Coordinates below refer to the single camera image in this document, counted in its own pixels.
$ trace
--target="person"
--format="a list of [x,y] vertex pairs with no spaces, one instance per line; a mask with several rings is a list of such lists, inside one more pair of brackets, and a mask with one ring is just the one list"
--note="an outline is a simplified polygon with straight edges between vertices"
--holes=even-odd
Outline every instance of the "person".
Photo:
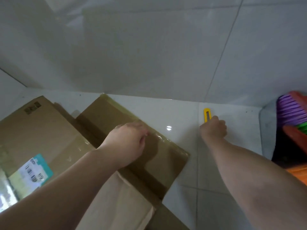
[[[307,187],[266,158],[226,141],[225,121],[200,126],[222,179],[257,229],[306,229]],[[148,130],[141,123],[117,126],[52,182],[0,214],[1,229],[75,229],[105,181],[138,158]]]

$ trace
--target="brown cardboard box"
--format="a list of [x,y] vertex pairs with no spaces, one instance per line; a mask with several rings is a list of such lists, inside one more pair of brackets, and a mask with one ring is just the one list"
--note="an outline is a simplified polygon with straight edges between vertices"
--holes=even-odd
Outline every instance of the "brown cardboard box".
[[[9,177],[40,153],[53,171],[53,179],[94,149],[89,142],[97,147],[115,126],[135,119],[106,95],[98,98],[77,120],[46,98],[36,98],[0,122],[0,167]],[[121,229],[123,226],[127,229],[127,220],[130,229],[141,230],[146,225],[151,230],[187,229],[161,200],[185,165],[188,154],[150,130],[153,134],[146,140],[143,156],[106,182],[78,229]],[[113,202],[101,205],[106,200]],[[116,206],[110,218],[108,210]]]

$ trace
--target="person's right hand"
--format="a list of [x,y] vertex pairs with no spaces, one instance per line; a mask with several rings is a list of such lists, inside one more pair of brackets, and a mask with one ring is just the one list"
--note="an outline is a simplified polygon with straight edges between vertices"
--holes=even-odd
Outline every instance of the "person's right hand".
[[135,161],[143,152],[149,131],[140,122],[115,127],[97,148],[106,152],[119,168]]
[[227,135],[227,126],[224,120],[213,116],[208,122],[200,126],[202,139],[207,142],[210,139],[222,139]]

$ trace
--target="yellow box cutter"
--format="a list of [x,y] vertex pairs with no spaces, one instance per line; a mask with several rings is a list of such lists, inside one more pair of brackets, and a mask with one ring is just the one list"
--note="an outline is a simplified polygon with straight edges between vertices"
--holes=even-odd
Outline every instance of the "yellow box cutter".
[[205,108],[204,109],[204,118],[205,118],[205,123],[208,122],[209,119],[211,119],[210,108]]

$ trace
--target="cardboard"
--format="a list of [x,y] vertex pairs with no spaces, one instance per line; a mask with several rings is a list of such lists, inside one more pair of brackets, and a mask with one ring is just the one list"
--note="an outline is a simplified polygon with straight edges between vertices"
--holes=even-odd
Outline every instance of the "cardboard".
[[[0,122],[0,167],[9,177],[29,159],[41,154],[54,174],[52,180],[98,147],[115,126],[134,120],[138,118],[106,95],[94,101],[77,119],[60,105],[38,97]],[[91,229],[187,229],[161,200],[189,154],[148,128],[151,135],[146,139],[143,155],[111,176],[78,230],[89,226]]]
[[[76,119],[100,140],[99,144],[117,125],[140,121],[105,94],[96,99]],[[146,126],[151,134],[146,138],[144,152],[128,166],[128,169],[162,200],[185,166],[189,153],[153,128]]]

